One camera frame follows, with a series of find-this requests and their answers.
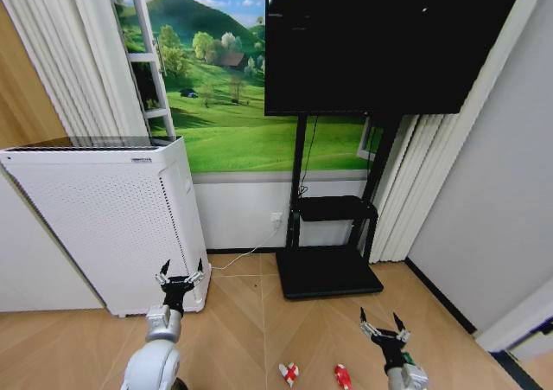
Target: air purifier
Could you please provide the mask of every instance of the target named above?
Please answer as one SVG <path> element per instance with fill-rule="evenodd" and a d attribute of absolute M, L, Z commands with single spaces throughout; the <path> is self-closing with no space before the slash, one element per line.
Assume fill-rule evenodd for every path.
<path fill-rule="evenodd" d="M 162 302 L 154 275 L 168 259 L 168 276 L 202 259 L 183 303 L 202 310 L 211 266 L 182 137 L 64 138 L 1 150 L 0 162 L 113 315 Z"/>

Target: red toy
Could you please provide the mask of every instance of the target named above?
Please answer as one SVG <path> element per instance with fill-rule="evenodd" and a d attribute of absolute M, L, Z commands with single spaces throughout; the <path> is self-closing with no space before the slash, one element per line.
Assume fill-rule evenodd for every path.
<path fill-rule="evenodd" d="M 297 379 L 297 376 L 300 375 L 300 369 L 296 364 L 291 362 L 287 367 L 284 364 L 279 364 L 278 369 L 283 375 L 286 382 L 292 387 L 294 385 L 294 380 Z"/>
<path fill-rule="evenodd" d="M 347 369 L 342 364 L 337 364 L 334 368 L 334 375 L 341 388 L 344 390 L 352 389 L 352 379 L 349 378 Z"/>

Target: black tv screen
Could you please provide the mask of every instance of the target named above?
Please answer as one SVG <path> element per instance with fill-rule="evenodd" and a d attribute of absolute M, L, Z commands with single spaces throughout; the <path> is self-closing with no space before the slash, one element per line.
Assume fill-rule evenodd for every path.
<path fill-rule="evenodd" d="M 515 0 L 268 0 L 265 114 L 457 113 Z"/>

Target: black tv stand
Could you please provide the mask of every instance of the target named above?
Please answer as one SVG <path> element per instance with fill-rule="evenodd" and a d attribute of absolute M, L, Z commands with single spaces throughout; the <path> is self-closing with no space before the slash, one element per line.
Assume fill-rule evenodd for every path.
<path fill-rule="evenodd" d="M 308 113 L 298 113 L 297 116 L 286 247 L 276 253 L 284 296 L 288 299 L 302 299 L 380 292 L 384 287 L 369 267 L 372 238 L 378 220 L 378 212 L 371 204 L 371 198 L 384 171 L 401 117 L 390 115 L 372 118 L 372 122 L 382 127 L 384 133 L 361 197 L 345 195 L 301 198 L 299 188 L 308 116 Z M 348 242 L 344 246 L 300 247 L 301 220 L 352 220 L 353 223 Z M 366 221 L 369 222 L 369 227 L 365 253 L 361 256 L 358 244 L 361 228 Z"/>

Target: baseboard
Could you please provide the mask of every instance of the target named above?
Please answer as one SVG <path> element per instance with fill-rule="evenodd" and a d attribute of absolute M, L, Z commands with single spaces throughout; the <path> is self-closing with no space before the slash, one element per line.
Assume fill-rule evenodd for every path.
<path fill-rule="evenodd" d="M 207 249 L 207 254 L 242 254 L 248 253 L 252 248 Z M 259 247 L 254 253 L 276 253 L 279 250 L 284 250 L 284 247 Z"/>
<path fill-rule="evenodd" d="M 490 353 L 523 390 L 543 390 L 506 351 Z"/>
<path fill-rule="evenodd" d="M 434 283 L 426 277 L 426 275 L 413 263 L 413 261 L 409 258 L 405 260 L 405 264 L 415 273 L 415 275 L 421 279 L 421 282 L 424 283 L 424 285 L 429 288 L 429 290 L 432 292 L 432 294 L 440 301 L 440 303 L 446 308 L 446 310 L 449 311 L 451 315 L 453 315 L 453 318 L 457 320 L 457 322 L 465 329 L 465 331 L 469 334 L 473 334 L 476 332 L 476 327 L 471 323 L 462 313 L 460 310 L 457 309 L 455 305 L 446 297 Z"/>

